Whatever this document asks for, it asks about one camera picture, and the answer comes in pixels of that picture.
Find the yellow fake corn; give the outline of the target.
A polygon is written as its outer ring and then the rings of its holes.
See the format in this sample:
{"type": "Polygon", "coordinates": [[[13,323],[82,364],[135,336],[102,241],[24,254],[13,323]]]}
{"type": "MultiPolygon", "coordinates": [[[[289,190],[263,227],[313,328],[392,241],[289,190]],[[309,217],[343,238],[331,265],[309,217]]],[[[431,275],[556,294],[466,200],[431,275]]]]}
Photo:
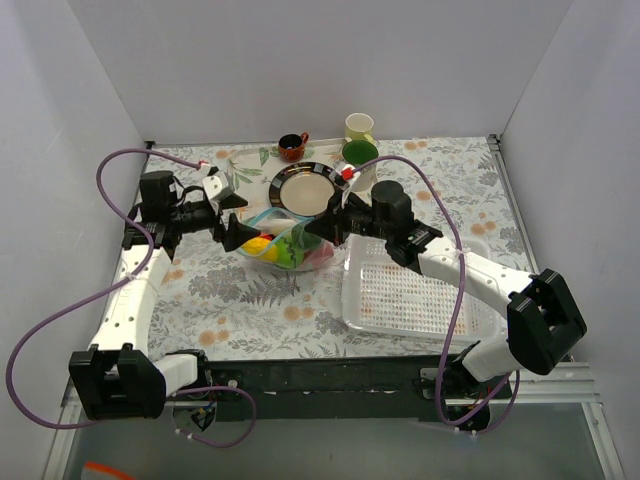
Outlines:
{"type": "Polygon", "coordinates": [[[276,242],[269,237],[255,237],[241,246],[241,251],[252,259],[275,264],[279,259],[276,242]]]}

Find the clear zip top bag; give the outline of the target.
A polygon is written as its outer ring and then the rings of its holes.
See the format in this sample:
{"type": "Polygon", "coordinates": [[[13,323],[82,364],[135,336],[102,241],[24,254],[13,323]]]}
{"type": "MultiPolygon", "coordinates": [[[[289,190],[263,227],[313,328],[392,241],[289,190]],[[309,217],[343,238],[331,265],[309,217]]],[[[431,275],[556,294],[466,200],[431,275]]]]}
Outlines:
{"type": "Polygon", "coordinates": [[[285,209],[269,208],[243,221],[244,225],[259,230],[260,235],[244,243],[237,252],[278,270],[317,270],[334,257],[334,247],[306,231],[310,221],[285,209]]]}

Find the lime green fake fruit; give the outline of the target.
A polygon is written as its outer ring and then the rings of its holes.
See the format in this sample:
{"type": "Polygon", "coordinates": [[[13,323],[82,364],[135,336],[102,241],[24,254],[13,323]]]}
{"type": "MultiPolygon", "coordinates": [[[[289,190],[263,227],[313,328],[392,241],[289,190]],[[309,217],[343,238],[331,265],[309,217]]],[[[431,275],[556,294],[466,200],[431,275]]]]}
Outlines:
{"type": "Polygon", "coordinates": [[[296,269],[304,259],[304,253],[293,245],[292,237],[286,235],[275,242],[277,260],[275,264],[286,270],[296,269]]]}

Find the white perforated plastic basket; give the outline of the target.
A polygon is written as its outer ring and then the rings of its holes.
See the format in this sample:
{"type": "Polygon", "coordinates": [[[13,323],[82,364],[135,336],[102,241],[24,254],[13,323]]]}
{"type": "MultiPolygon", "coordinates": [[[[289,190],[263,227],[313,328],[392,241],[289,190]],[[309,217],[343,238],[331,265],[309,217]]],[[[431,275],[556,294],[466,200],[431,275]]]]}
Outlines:
{"type": "Polygon", "coordinates": [[[442,340],[456,296],[455,286],[397,265],[384,241],[357,235],[348,239],[341,305],[349,328],[442,340]]]}

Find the green fake vegetable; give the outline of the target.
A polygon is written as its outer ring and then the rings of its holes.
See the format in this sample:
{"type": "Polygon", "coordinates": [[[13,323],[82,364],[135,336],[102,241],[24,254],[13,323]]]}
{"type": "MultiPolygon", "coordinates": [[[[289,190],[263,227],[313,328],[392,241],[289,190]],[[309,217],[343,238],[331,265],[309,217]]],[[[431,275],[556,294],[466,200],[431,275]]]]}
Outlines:
{"type": "Polygon", "coordinates": [[[323,242],[321,237],[307,232],[304,224],[296,225],[291,231],[291,237],[293,245],[304,254],[318,249],[323,242]]]}

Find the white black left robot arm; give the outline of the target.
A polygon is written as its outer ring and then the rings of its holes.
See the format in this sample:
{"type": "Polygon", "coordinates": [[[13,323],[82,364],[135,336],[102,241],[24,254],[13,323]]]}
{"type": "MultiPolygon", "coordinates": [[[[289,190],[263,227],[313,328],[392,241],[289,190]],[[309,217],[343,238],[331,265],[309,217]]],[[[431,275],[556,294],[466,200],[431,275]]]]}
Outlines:
{"type": "Polygon", "coordinates": [[[141,200],[128,214],[117,280],[100,327],[87,350],[72,354],[69,373],[91,420],[157,418],[165,400],[178,390],[193,400],[205,398],[213,377],[206,356],[178,350],[160,360],[148,357],[153,312],[175,251],[186,234],[210,231],[226,250],[246,240],[246,229],[226,209],[246,205],[229,176],[210,168],[201,184],[183,188],[169,171],[139,180],[141,200]]]}

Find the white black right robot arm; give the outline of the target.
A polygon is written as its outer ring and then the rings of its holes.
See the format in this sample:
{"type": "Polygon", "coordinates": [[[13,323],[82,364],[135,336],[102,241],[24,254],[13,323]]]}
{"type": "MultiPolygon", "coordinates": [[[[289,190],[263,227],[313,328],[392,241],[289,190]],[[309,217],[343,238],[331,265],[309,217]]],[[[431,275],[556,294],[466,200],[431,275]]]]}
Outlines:
{"type": "Polygon", "coordinates": [[[382,181],[371,201],[340,189],[324,212],[304,221],[274,227],[249,223],[234,214],[228,219],[231,240],[226,249],[241,249],[264,234],[276,241],[317,236],[336,245],[346,243],[342,317],[358,329],[406,330],[429,317],[437,300],[423,283],[439,281],[458,290],[453,311],[470,295],[498,312],[505,333],[478,339],[453,361],[440,360],[435,392],[475,397],[498,378],[527,370],[549,374],[586,334],[587,327],[564,278],[546,269],[540,274],[514,270],[473,252],[465,252],[459,236],[417,220],[401,185],[382,181]]]}

